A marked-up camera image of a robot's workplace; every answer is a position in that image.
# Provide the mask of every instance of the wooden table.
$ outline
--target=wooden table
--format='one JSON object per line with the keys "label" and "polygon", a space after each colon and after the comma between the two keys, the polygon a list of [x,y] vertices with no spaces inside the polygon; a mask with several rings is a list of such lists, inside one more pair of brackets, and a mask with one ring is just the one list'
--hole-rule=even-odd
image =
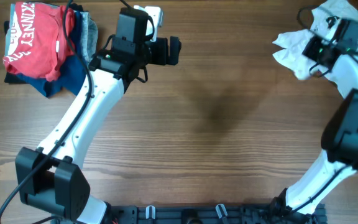
{"label": "wooden table", "polygon": [[[17,152],[35,149],[75,97],[63,91],[47,99],[30,85],[3,83],[10,2],[0,0],[0,206],[17,185]],[[97,23],[102,45],[122,5],[77,2]],[[300,30],[300,7],[322,1],[130,3],[163,8],[158,34],[180,37],[180,63],[148,66],[150,81],[134,82],[109,113],[85,160],[91,193],[112,205],[269,203],[296,182],[317,158],[342,99],[324,79],[297,80],[273,59],[280,48],[272,41]],[[329,223],[358,223],[358,174],[324,202]],[[47,216],[16,197],[3,220]]]}

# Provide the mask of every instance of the white plastic part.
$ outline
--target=white plastic part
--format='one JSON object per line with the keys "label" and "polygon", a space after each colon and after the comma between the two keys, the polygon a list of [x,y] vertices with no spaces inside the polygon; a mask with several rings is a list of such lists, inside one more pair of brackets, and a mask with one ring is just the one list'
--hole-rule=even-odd
{"label": "white plastic part", "polygon": [[[162,21],[163,21],[163,12],[160,7],[158,6],[146,6],[145,8],[140,7],[138,5],[134,6],[134,9],[139,9],[142,11],[145,11],[149,14],[149,16],[153,19],[154,23],[154,36],[150,40],[152,42],[155,42],[157,40],[157,30],[159,27],[162,27]],[[153,26],[150,21],[147,23],[147,30],[146,35],[150,35],[153,33]]]}
{"label": "white plastic part", "polygon": [[102,222],[106,209],[106,203],[90,196],[77,221],[88,224],[99,224]]}
{"label": "white plastic part", "polygon": [[[94,98],[90,99],[81,118],[65,139],[64,146],[61,146],[53,155],[53,157],[57,159],[70,156],[73,158],[73,163],[78,165],[81,169],[86,152],[94,135],[102,125],[111,108],[124,94],[122,80],[115,79],[112,73],[96,70],[95,72],[91,72],[91,78]],[[82,107],[88,88],[88,79],[85,78],[82,89],[62,120],[48,137],[38,145],[38,147],[43,147],[44,150],[42,153],[48,154],[55,146],[55,142],[59,140],[62,134],[67,130],[67,127],[71,124]]]}
{"label": "white plastic part", "polygon": [[336,83],[340,94],[346,98],[353,88],[358,89],[358,64],[350,56],[342,55],[326,78]]}
{"label": "white plastic part", "polygon": [[[336,171],[344,166],[346,165],[342,162],[328,162],[327,152],[322,150],[317,160],[311,165],[303,177],[287,189],[285,196],[286,205],[293,210],[303,205],[323,188]],[[357,171],[352,167],[345,168],[312,203],[303,207],[298,212],[305,215],[313,214],[320,201],[325,198],[332,189],[342,182],[342,180],[356,172]]]}

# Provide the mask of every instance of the pile of clothes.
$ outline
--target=pile of clothes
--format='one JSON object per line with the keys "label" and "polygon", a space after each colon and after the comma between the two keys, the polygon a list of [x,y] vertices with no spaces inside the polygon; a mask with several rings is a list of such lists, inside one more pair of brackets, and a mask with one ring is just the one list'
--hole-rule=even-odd
{"label": "pile of clothes", "polygon": [[[65,6],[41,2],[11,5],[6,33],[6,83],[28,83],[50,97],[66,88],[75,95],[85,80],[81,62],[63,34]],[[85,64],[96,51],[98,28],[82,6],[72,4],[64,21],[72,46]]]}

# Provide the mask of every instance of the folded red t-shirt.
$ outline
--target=folded red t-shirt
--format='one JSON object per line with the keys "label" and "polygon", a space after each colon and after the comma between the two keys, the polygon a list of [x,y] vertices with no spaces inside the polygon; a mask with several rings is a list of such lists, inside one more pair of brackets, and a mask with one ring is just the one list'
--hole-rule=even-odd
{"label": "folded red t-shirt", "polygon": [[[6,71],[32,78],[57,80],[66,57],[73,55],[63,34],[65,6],[17,2],[11,27],[11,43],[3,58]],[[74,28],[74,11],[68,9],[66,32]]]}

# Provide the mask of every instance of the white cloth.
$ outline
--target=white cloth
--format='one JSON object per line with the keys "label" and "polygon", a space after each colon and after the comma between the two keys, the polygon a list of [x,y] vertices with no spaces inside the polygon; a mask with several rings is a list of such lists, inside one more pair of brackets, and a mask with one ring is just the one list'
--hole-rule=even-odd
{"label": "white cloth", "polygon": [[[358,21],[358,11],[355,7],[350,5],[346,0],[327,0],[320,5],[321,7],[329,10],[333,15],[344,19],[353,19]],[[333,35],[333,29],[328,29],[326,19],[330,16],[324,10],[319,8],[312,10],[314,22],[311,29],[319,35],[330,39]],[[313,34],[308,30],[300,30],[297,32],[287,32],[278,35],[277,40],[273,42],[283,50],[273,54],[276,61],[289,69],[294,71],[295,76],[300,80],[305,80],[310,77],[310,68],[316,64],[315,61],[310,60],[302,55],[307,43],[312,38]],[[313,71],[319,70],[321,72],[327,71],[324,66],[317,66]],[[326,76],[331,81],[338,80],[340,77],[334,77],[332,74]]]}

